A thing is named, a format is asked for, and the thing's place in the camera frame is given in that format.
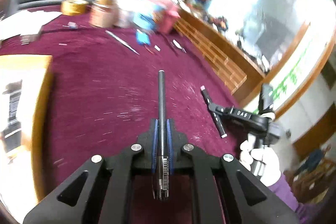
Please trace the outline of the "purple sleeve forearm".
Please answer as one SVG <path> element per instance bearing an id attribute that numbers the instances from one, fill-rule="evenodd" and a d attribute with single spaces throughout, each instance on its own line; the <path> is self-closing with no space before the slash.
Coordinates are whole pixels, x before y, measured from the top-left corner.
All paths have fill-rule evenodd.
<path id="1" fill-rule="evenodd" d="M 291 188 L 283 174 L 281 174 L 280 178 L 273 185 L 268 186 L 268 188 L 295 212 L 299 218 L 299 223 L 308 223 L 308 220 L 311 219 L 314 205 L 298 202 L 291 192 Z"/>

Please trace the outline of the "right white gloved hand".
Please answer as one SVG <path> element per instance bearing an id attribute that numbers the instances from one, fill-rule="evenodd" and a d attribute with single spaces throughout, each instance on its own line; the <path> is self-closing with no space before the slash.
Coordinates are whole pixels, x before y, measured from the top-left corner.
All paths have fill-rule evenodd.
<path id="1" fill-rule="evenodd" d="M 240 145 L 239 161 L 265 186 L 271 186 L 281 177 L 280 162 L 273 148 L 255 148 L 256 140 L 254 135 L 248 134 Z"/>

